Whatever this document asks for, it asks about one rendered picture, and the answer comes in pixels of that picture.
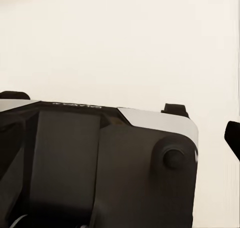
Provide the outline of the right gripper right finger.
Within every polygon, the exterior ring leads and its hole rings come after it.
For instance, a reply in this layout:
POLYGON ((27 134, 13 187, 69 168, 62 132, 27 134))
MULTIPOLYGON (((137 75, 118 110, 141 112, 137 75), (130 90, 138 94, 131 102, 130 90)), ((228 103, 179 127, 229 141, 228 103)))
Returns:
POLYGON ((240 161, 240 122, 228 122, 224 134, 224 139, 240 161))

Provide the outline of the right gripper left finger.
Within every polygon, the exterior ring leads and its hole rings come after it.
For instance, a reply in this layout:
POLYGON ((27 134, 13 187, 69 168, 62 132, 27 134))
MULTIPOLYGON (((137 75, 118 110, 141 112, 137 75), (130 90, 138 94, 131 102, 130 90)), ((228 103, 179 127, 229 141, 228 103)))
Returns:
POLYGON ((26 140, 21 121, 0 126, 0 181, 26 140))

